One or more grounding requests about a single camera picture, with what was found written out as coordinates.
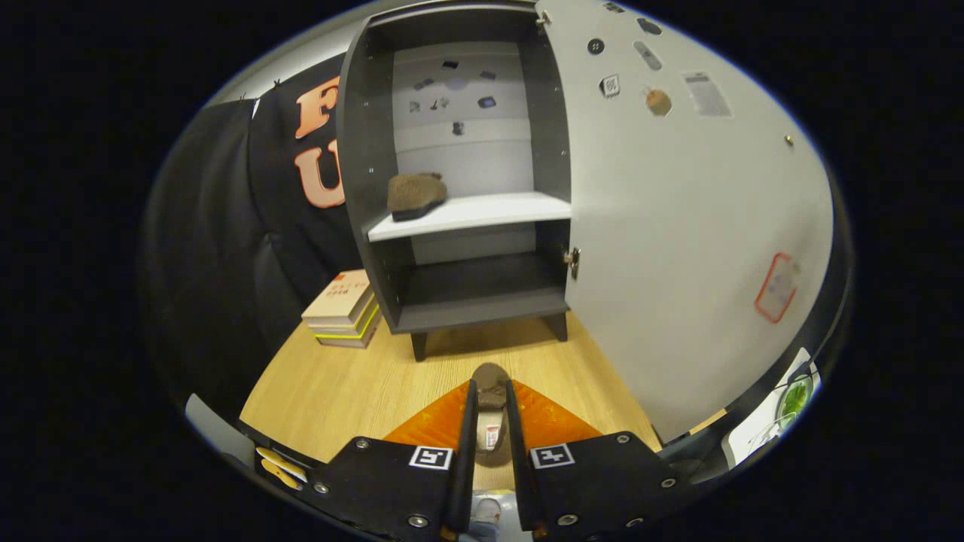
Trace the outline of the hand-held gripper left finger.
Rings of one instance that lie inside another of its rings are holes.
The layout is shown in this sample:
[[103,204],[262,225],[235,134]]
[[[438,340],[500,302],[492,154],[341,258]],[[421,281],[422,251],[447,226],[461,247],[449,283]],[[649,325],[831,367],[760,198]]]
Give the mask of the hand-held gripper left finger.
[[477,384],[450,392],[443,446],[357,437],[313,470],[313,510],[374,541],[441,541],[465,531],[475,466]]

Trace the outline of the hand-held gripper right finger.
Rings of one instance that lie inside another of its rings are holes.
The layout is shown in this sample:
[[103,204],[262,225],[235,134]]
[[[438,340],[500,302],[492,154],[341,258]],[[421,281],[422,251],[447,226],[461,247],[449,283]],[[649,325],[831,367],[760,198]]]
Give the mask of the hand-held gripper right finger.
[[633,432],[537,446],[523,384],[505,388],[517,514],[534,541],[630,541],[677,507],[684,474]]

